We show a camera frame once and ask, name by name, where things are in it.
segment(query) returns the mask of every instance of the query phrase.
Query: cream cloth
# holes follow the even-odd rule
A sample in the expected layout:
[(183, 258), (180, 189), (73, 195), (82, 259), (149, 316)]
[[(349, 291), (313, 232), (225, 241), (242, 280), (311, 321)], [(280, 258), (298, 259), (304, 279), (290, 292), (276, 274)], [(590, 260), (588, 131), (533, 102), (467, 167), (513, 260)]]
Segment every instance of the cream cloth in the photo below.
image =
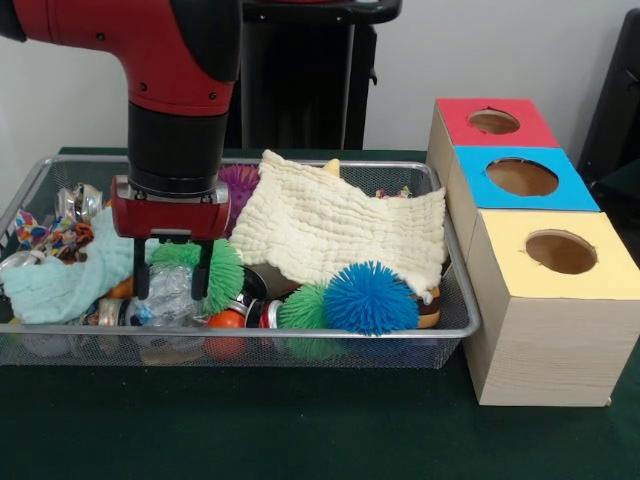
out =
[(230, 242), (245, 265), (268, 263), (300, 284), (380, 261), (429, 299), (445, 260), (444, 193), (371, 198), (327, 171), (267, 150)]

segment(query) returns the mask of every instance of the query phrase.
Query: orange ball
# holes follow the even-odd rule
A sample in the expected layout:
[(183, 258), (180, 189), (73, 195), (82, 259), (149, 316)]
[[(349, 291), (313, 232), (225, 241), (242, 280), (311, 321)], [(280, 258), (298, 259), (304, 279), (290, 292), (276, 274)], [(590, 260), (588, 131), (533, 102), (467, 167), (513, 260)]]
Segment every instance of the orange ball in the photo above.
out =
[(225, 310), (211, 315), (207, 326), (211, 328), (244, 328), (244, 315), (234, 310)]
[[(233, 310), (209, 317), (211, 328), (244, 328), (245, 318)], [(216, 360), (233, 360), (247, 350), (247, 339), (243, 337), (208, 337), (204, 342), (205, 353)]]

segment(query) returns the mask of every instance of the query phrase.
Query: stacked boxes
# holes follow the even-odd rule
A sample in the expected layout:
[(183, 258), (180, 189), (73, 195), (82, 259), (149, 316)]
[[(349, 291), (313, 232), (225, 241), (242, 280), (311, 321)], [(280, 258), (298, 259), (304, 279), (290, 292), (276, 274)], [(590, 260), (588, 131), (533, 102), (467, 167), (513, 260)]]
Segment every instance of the stacked boxes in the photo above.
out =
[(438, 100), (428, 163), (483, 317), (483, 405), (604, 406), (640, 333), (640, 271), (528, 100)]

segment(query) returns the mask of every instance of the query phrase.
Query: light blue cloth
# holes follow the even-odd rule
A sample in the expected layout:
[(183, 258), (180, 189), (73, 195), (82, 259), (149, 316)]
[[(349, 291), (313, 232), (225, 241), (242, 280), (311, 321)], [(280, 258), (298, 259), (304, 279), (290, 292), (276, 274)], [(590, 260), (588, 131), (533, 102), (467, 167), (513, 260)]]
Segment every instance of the light blue cloth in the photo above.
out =
[[(73, 320), (132, 274), (133, 240), (118, 236), (111, 208), (96, 215), (91, 226), (94, 240), (87, 246), (86, 262), (65, 265), (55, 257), (47, 257), (42, 265), (0, 272), (4, 292), (23, 323)], [(147, 258), (157, 247), (157, 240), (147, 241)]]

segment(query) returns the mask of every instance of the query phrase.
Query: red box top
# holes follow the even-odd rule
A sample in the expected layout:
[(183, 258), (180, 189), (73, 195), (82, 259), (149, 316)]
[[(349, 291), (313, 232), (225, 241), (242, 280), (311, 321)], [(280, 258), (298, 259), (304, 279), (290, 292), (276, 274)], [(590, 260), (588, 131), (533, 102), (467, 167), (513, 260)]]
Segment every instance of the red box top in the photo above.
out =
[(439, 98), (454, 146), (559, 147), (529, 99)]

